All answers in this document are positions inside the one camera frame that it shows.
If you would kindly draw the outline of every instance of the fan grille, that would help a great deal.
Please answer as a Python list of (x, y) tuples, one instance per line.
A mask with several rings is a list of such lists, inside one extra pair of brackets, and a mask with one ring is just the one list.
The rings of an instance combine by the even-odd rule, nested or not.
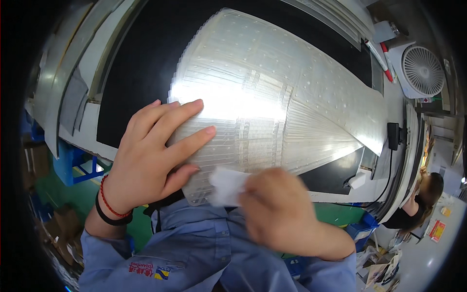
[(427, 48), (420, 46), (407, 48), (402, 57), (402, 68), (408, 82), (418, 93), (431, 97), (443, 89), (443, 68)]

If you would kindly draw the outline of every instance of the marker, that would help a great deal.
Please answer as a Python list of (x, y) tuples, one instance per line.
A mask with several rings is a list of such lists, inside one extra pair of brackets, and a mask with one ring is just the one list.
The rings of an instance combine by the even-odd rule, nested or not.
[(367, 47), (370, 49), (370, 52), (372, 52), (373, 56), (375, 56), (375, 58), (378, 60), (378, 63), (381, 65), (381, 68), (384, 71), (384, 74), (386, 74), (386, 76), (388, 77), (388, 80), (392, 82), (393, 79), (392, 79), (391, 73), (389, 72), (389, 69), (386, 63), (384, 62), (384, 60), (381, 58), (381, 56), (376, 51), (375, 46), (369, 40), (365, 40), (365, 45), (367, 45)]
[(395, 84), (397, 83), (396, 72), (394, 71), (394, 67), (392, 66), (391, 60), (389, 60), (388, 48), (386, 48), (386, 45), (383, 42), (381, 42), (381, 49), (384, 53), (384, 57), (386, 58), (386, 62), (388, 63), (388, 69), (391, 73), (392, 83)]

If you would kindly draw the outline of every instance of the hair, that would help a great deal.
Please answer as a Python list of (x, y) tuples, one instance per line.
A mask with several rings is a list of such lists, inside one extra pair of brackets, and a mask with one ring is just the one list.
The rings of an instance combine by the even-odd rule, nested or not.
[(400, 231), (400, 234), (407, 234), (412, 230), (422, 226), (426, 218), (428, 218), (433, 213), (433, 207), (441, 197), (441, 194), (443, 193), (444, 179), (437, 172), (430, 173), (430, 177), (431, 179), (428, 185), (428, 190), (422, 196), (422, 201), (425, 204), (425, 211), (423, 212), (422, 218), (420, 218), (420, 220), (414, 227), (402, 229)]

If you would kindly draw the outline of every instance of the black work surface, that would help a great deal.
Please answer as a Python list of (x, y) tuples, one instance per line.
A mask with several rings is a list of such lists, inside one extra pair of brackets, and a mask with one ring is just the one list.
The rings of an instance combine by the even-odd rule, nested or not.
[(119, 47), (109, 57), (113, 61), (102, 86), (98, 142), (117, 148), (136, 111), (156, 99), (166, 102), (178, 60), (188, 42), (224, 7), (254, 15), (297, 35), (371, 87), (370, 53), (363, 43), (360, 52), (321, 21), (280, 0), (150, 0), (127, 31), (122, 32), (124, 38), (116, 42)]
[(344, 182), (357, 173), (364, 149), (362, 147), (347, 156), (300, 174), (299, 177), (310, 191), (348, 195), (350, 187), (344, 186)]

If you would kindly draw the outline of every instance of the embroidered logo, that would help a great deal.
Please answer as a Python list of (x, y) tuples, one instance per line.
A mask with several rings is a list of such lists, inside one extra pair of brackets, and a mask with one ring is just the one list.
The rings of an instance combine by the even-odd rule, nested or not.
[(170, 268), (164, 268), (157, 266), (156, 271), (154, 272), (154, 278), (159, 280), (168, 280), (169, 279)]
[(152, 264), (140, 264), (140, 263), (131, 263), (129, 265), (128, 271), (130, 273), (135, 272), (136, 274), (141, 274), (146, 277), (152, 277), (152, 269), (154, 266)]

